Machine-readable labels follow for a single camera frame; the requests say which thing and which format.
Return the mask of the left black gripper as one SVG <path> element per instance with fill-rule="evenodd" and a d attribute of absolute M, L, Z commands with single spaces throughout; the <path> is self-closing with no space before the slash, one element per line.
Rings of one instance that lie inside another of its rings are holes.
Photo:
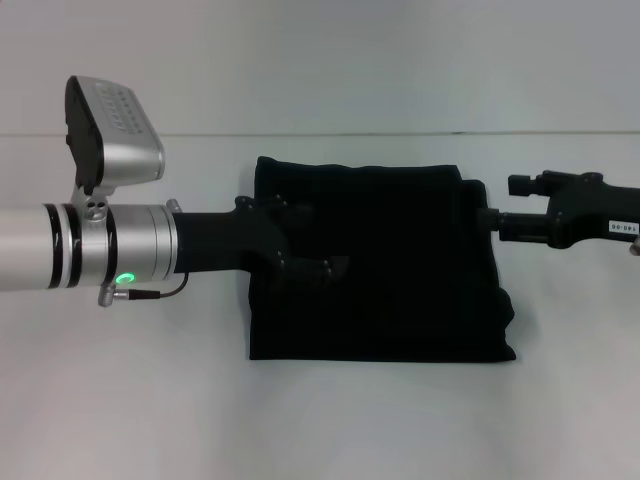
<path fill-rule="evenodd" d="M 274 276 L 276 290 L 323 289 L 347 273 L 348 256 L 313 259 L 289 255 L 279 226 L 307 226 L 310 205 L 291 203 L 280 194 L 238 196 L 224 213 L 173 212 L 177 256 L 173 272 L 245 271 Z"/>

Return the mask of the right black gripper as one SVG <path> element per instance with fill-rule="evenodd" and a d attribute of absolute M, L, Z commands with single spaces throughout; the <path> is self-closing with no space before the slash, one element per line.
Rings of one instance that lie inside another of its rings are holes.
<path fill-rule="evenodd" d="M 501 241 L 567 249 L 583 240 L 633 243 L 639 237 L 639 189 L 609 185 L 601 174 L 581 174 L 569 182 L 567 173 L 549 170 L 536 177 L 510 175 L 508 191 L 550 198 L 546 215 L 479 209 L 479 229 L 497 232 Z"/>

